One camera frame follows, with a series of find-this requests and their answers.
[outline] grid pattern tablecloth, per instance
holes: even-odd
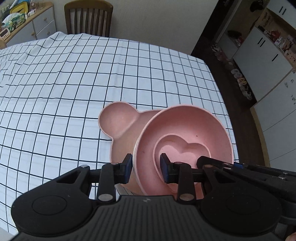
[[[113,101],[138,110],[193,104],[231,122],[204,61],[128,40],[65,35],[0,50],[0,227],[17,232],[13,201],[77,166],[109,162],[97,118]],[[90,197],[95,197],[95,184]]]

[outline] doorway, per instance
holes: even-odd
[[[224,21],[229,9],[231,8],[234,0],[219,0],[214,8],[209,21],[207,22],[201,37],[205,37],[208,40],[213,40],[216,32],[220,28]]]

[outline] metal rivet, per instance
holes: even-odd
[[[101,194],[98,199],[102,202],[107,202],[113,199],[113,196],[108,193]]]
[[[191,201],[194,199],[194,196],[190,193],[184,193],[180,195],[180,199],[183,201]]]

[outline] wooden floor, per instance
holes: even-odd
[[[207,39],[201,37],[191,55],[206,62],[219,87],[232,123],[239,161],[264,166],[261,143],[250,112],[250,107],[256,101],[249,101],[242,95],[237,80],[217,60]]]

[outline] bear ear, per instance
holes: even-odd
[[[112,139],[120,137],[137,119],[139,112],[126,102],[113,102],[100,113],[100,129]]]

